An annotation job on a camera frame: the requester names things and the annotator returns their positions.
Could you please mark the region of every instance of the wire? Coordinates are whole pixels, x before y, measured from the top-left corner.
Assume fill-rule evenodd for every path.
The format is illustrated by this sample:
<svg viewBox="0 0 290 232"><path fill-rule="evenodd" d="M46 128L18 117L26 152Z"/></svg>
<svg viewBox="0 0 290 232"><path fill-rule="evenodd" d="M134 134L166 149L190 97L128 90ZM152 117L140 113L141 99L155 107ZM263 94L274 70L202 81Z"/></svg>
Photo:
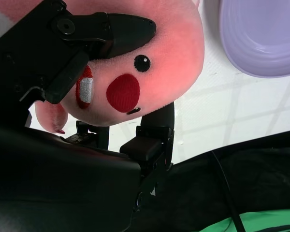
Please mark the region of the wire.
<svg viewBox="0 0 290 232"><path fill-rule="evenodd" d="M227 177L223 171L221 163L219 162L216 154L213 151L212 151L212 155L210 154L209 157L210 157L210 161L213 164L213 167L216 170L216 174L221 182L223 193L224 193L224 196L226 198L228 207L230 209L231 218L234 222L235 228L236 228L237 232L246 232L244 225L243 225L243 222L241 220L241 217L239 216L239 214L236 210L235 204L233 202L233 198L232 198L231 190L230 190L230 185L229 185Z"/></svg>

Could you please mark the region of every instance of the pink plush toy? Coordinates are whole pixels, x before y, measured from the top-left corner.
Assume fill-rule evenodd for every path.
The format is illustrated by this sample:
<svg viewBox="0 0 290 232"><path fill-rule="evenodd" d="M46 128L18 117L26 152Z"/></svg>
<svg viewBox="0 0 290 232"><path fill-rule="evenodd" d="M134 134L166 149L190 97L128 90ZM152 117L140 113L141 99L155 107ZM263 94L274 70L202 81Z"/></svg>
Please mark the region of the pink plush toy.
<svg viewBox="0 0 290 232"><path fill-rule="evenodd" d="M0 0L0 35L41 0ZM58 105L36 102L40 124L64 133L68 113L95 126L110 126L149 114L173 102L203 68L204 38L192 0L65 0L75 15L95 12L138 15L157 25L145 46L109 60L90 62Z"/></svg>

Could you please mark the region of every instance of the red and white embroidery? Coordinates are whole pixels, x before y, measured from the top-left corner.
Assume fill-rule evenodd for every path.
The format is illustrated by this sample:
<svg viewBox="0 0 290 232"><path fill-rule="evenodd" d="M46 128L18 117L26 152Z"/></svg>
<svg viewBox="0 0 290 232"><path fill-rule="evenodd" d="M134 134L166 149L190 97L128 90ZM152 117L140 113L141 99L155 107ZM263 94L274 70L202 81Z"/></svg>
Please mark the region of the red and white embroidery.
<svg viewBox="0 0 290 232"><path fill-rule="evenodd" d="M82 77L76 83L76 100L81 109L87 109L91 103L93 91L93 76L89 66L86 66Z"/></svg>

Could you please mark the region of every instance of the white floor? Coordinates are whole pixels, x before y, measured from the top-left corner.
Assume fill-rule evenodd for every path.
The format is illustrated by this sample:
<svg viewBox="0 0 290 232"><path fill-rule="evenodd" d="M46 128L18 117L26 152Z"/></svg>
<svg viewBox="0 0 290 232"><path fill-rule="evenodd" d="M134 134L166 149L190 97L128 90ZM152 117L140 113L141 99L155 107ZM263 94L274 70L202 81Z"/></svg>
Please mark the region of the white floor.
<svg viewBox="0 0 290 232"><path fill-rule="evenodd" d="M233 67L220 45L218 0L200 5L205 33L205 64L202 75L175 102L174 163L208 150L270 134L290 131L290 77L260 79ZM110 150L134 137L140 120L111 127ZM36 118L33 128L42 129ZM69 118L66 136L76 132Z"/></svg>

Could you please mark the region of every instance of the black fabric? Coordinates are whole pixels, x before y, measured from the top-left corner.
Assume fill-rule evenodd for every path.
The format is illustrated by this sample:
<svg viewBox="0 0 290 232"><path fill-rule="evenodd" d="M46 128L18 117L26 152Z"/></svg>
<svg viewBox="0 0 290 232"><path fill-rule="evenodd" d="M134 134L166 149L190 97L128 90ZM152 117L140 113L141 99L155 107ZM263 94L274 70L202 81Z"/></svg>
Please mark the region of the black fabric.
<svg viewBox="0 0 290 232"><path fill-rule="evenodd" d="M238 213L290 209L290 132L215 150ZM230 217L205 153L170 171L129 232L200 231Z"/></svg>
<svg viewBox="0 0 290 232"><path fill-rule="evenodd" d="M267 228L267 229L260 230L257 232L282 232L282 231L287 231L287 230L290 230L290 225L271 227L271 228Z"/></svg>

